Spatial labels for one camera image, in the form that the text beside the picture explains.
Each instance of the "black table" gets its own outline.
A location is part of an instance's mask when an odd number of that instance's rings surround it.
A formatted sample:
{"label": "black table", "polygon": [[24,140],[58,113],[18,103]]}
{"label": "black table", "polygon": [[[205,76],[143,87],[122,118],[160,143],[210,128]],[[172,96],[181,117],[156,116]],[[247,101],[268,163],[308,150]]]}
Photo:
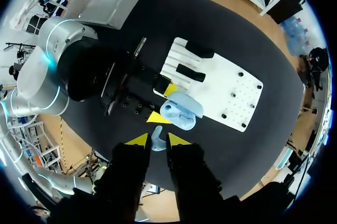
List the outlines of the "black table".
{"label": "black table", "polygon": [[[260,101],[244,133],[205,117],[190,131],[163,127],[165,133],[202,146],[208,166],[222,182],[224,197],[243,196],[266,174],[295,125],[303,87],[287,58],[257,27],[209,0],[140,0],[121,30],[97,28],[97,33],[102,41],[129,51],[147,37],[140,60],[159,72],[174,38],[197,41],[262,81]],[[131,81],[130,88],[147,100],[164,102],[141,83]],[[158,125],[139,120],[122,106],[105,117],[98,97],[70,102],[62,117],[106,158],[118,142],[151,133]],[[164,151],[152,152],[146,180],[173,190]]]}

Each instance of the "light blue object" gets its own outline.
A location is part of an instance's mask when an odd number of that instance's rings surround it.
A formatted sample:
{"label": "light blue object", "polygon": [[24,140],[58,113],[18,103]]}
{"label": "light blue object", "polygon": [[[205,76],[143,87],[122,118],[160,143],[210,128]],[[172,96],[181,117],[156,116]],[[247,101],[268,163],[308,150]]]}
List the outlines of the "light blue object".
{"label": "light blue object", "polygon": [[163,130],[162,126],[157,126],[152,133],[151,140],[152,140],[152,150],[153,151],[166,150],[166,142],[160,139],[159,137],[162,130]]}
{"label": "light blue object", "polygon": [[277,170],[281,170],[285,166],[285,164],[286,164],[286,162],[288,162],[292,152],[293,152],[293,150],[288,148],[288,150],[285,152],[284,157],[282,158],[280,164],[277,166],[277,168],[276,168]]}
{"label": "light blue object", "polygon": [[160,114],[178,128],[191,130],[196,123],[195,117],[202,118],[204,109],[192,97],[175,91],[168,95],[167,101],[160,108]]}

